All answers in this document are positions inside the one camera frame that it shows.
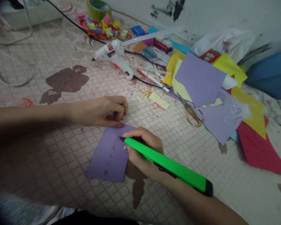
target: white bag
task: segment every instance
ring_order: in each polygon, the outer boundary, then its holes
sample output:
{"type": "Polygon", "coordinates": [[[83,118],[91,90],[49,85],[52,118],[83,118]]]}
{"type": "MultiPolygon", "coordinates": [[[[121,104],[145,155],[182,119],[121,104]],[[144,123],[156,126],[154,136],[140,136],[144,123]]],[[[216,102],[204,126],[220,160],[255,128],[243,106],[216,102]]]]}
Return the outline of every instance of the white bag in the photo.
{"type": "Polygon", "coordinates": [[[205,35],[192,46],[191,50],[197,57],[210,49],[221,54],[228,53],[238,63],[247,54],[254,40],[255,35],[252,32],[230,28],[205,35]]]}

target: scissors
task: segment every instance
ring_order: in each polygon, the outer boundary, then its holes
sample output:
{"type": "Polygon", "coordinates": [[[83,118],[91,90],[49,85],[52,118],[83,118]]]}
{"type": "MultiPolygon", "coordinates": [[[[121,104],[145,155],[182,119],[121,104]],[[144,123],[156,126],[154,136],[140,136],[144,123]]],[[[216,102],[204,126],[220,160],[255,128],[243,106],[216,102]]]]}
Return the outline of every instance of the scissors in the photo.
{"type": "Polygon", "coordinates": [[[184,108],[186,109],[186,112],[185,112],[185,113],[186,113],[186,118],[187,118],[188,122],[189,122],[191,125],[193,125],[194,127],[199,127],[199,126],[201,126],[201,125],[204,123],[204,120],[205,120],[202,111],[199,110],[199,109],[196,108],[196,107],[192,107],[190,104],[187,103],[187,101],[185,101],[185,100],[181,97],[181,95],[179,95],[179,93],[177,93],[177,94],[178,94],[178,97],[181,99],[182,103],[184,104],[184,108]],[[200,118],[199,118],[198,115],[196,114],[194,108],[197,109],[197,110],[202,114],[202,120],[200,120],[200,118]],[[191,115],[191,116],[198,122],[198,124],[196,124],[196,125],[193,124],[193,123],[190,121],[190,119],[188,118],[189,115],[191,115]]]}

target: hand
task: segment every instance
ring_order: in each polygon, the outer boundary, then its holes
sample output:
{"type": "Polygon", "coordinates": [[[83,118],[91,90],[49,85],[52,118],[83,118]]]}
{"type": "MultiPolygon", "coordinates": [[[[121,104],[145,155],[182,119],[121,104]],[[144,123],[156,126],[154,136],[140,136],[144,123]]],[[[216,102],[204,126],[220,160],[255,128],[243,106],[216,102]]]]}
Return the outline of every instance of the hand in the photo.
{"type": "MultiPolygon", "coordinates": [[[[144,140],[145,144],[150,148],[158,151],[161,154],[164,154],[161,139],[156,137],[150,131],[143,127],[136,128],[132,131],[129,131],[123,135],[123,137],[141,137],[144,140]]],[[[144,158],[138,151],[126,145],[126,149],[129,152],[129,160],[142,171],[147,177],[161,182],[161,180],[167,176],[167,173],[161,172],[153,162],[144,158]]]]}
{"type": "Polygon", "coordinates": [[[83,126],[118,127],[123,114],[127,115],[128,103],[124,96],[106,96],[88,101],[68,103],[66,118],[83,126]]]}

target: white glue gun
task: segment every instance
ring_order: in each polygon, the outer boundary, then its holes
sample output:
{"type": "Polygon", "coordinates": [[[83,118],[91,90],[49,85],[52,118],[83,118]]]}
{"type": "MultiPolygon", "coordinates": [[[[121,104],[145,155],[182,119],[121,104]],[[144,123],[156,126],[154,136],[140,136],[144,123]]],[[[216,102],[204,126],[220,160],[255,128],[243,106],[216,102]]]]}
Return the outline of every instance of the white glue gun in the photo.
{"type": "Polygon", "coordinates": [[[128,65],[128,63],[124,60],[124,58],[122,57],[122,55],[124,54],[124,46],[125,45],[129,45],[129,44],[133,44],[139,41],[144,41],[147,39],[151,39],[151,38],[155,38],[158,36],[163,36],[166,34],[170,34],[170,33],[176,33],[183,30],[183,26],[179,26],[176,28],[170,28],[164,31],[159,31],[159,32],[155,32],[155,33],[151,33],[151,34],[147,34],[144,36],[139,36],[136,37],[134,39],[128,40],[128,41],[124,41],[121,42],[119,39],[113,40],[111,45],[110,44],[106,44],[104,45],[102,48],[100,48],[98,51],[96,51],[93,61],[112,61],[114,66],[117,69],[121,69],[125,74],[128,80],[131,80],[134,76],[133,70],[131,69],[131,67],[128,65]]]}

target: scissor handle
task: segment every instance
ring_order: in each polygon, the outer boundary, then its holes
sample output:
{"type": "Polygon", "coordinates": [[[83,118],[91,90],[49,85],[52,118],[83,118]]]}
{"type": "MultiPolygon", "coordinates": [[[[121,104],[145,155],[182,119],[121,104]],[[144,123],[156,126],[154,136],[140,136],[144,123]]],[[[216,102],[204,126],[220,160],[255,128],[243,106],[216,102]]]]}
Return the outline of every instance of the scissor handle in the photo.
{"type": "Polygon", "coordinates": [[[199,127],[199,126],[201,126],[203,123],[204,123],[204,120],[205,120],[205,118],[204,118],[204,115],[203,115],[203,113],[202,113],[202,111],[201,110],[199,110],[198,108],[195,108],[195,109],[197,109],[201,114],[202,114],[202,120],[200,120],[200,118],[198,117],[198,115],[196,114],[196,112],[194,111],[194,108],[195,107],[189,107],[189,108],[187,108],[186,109],[186,118],[187,118],[187,120],[188,120],[188,122],[191,124],[191,125],[193,125],[194,127],[199,127]],[[190,121],[190,119],[188,118],[188,114],[190,114],[197,122],[198,122],[198,124],[193,124],[191,121],[190,121]]]}

